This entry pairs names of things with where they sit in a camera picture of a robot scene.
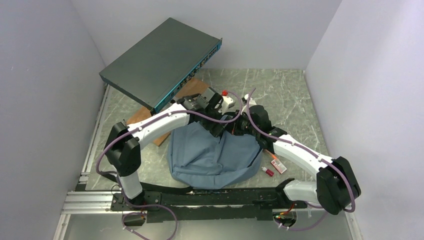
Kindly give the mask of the blue backpack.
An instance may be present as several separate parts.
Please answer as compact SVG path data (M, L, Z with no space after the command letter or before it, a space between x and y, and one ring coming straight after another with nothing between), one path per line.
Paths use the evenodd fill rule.
M253 177L261 166L262 147L252 135L224 131L214 137L198 122L179 127L170 134L167 162L173 179L187 187L167 187L140 182L141 147L126 136L106 151L116 171L100 175L123 186L129 198L141 191L181 195L192 190L219 190Z

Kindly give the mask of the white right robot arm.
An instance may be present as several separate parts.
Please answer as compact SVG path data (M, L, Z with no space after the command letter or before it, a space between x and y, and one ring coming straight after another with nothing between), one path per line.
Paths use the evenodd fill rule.
M255 137L261 148L291 161L314 179L291 179L278 185L275 200L280 207L287 208L293 202L302 201L316 204L332 215L356 210L356 199L362 191L346 158L321 154L273 126L262 105L245 106L239 115L233 133Z

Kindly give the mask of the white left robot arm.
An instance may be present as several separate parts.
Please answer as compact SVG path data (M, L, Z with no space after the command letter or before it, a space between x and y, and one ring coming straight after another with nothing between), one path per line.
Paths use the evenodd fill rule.
M139 209L145 202L145 188L138 177L142 163L141 151L153 140L191 123L200 123L210 131L215 126L224 127L237 120L225 114L234 100L218 93L212 97L206 94L192 94L177 99L164 111L145 120L126 125L116 123L108 141L95 162L97 174L116 181L124 204L131 210Z

